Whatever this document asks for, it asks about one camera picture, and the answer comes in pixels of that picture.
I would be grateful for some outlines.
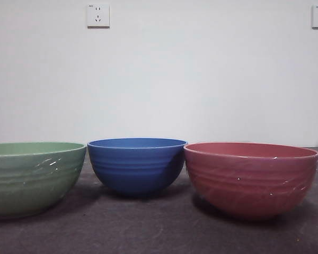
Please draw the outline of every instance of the blue bowl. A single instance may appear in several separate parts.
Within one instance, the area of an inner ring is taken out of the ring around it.
[[[127,138],[87,144],[99,180],[127,196],[148,196],[179,176],[185,157],[182,140]]]

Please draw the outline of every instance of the green bowl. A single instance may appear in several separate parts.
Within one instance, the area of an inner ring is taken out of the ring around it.
[[[85,153],[75,143],[0,144],[0,217],[37,214],[61,200],[78,180]]]

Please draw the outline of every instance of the bowl base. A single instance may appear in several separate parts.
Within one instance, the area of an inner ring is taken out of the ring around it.
[[[46,211],[47,209],[48,208],[44,208],[41,210],[36,210],[33,212],[23,213],[23,214],[0,215],[0,220],[14,220],[14,219],[21,219],[21,218],[25,218],[25,217],[30,217],[30,216],[34,216],[34,215],[37,215],[39,213],[42,213],[42,212]]]

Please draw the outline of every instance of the bowl rim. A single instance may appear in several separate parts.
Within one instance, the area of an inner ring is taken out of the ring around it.
[[[289,147],[289,148],[296,148],[296,149],[302,149],[314,152],[314,155],[308,155],[308,156],[285,156],[285,157],[267,157],[267,156],[243,156],[243,155],[229,155],[226,153],[213,153],[213,152],[201,152],[196,151],[188,148],[188,146],[191,146],[193,144],[264,144],[268,146],[278,146],[278,147]],[[197,142],[192,144],[186,144],[184,146],[184,150],[198,153],[201,155],[210,155],[210,156],[221,156],[221,157],[228,157],[228,158],[257,158],[257,159],[305,159],[305,158],[315,158],[318,157],[318,151],[310,148],[304,148],[304,147],[296,147],[296,146],[288,146],[284,144],[272,144],[272,143],[256,143],[256,142]]]
[[[121,140],[121,139],[157,139],[157,140],[174,140],[174,141],[181,141],[183,144],[176,144],[174,146],[164,146],[164,147],[109,147],[109,146],[96,146],[92,144],[93,142],[97,141],[105,141],[105,140]],[[169,139],[169,138],[112,138],[112,139],[98,139],[98,140],[92,140],[87,143],[87,147],[96,147],[96,148],[108,148],[108,149],[165,149],[165,148],[174,148],[174,147],[181,147],[181,146],[186,146],[188,143],[185,140],[180,140],[180,139]]]
[[[85,144],[82,143],[72,143],[72,142],[57,142],[57,141],[45,141],[45,142],[7,142],[7,143],[0,143],[0,144],[78,144],[81,147],[74,148],[74,149],[66,149],[66,150],[59,150],[54,152],[31,152],[31,153],[12,153],[9,155],[0,155],[0,157],[13,157],[13,156],[33,156],[33,155],[52,155],[59,152],[70,152],[70,151],[77,151],[86,148]]]

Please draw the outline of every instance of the pink bowl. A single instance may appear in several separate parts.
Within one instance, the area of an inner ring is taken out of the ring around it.
[[[196,191],[241,219],[265,220],[299,204],[316,173],[318,152],[258,143],[196,143],[184,147]]]

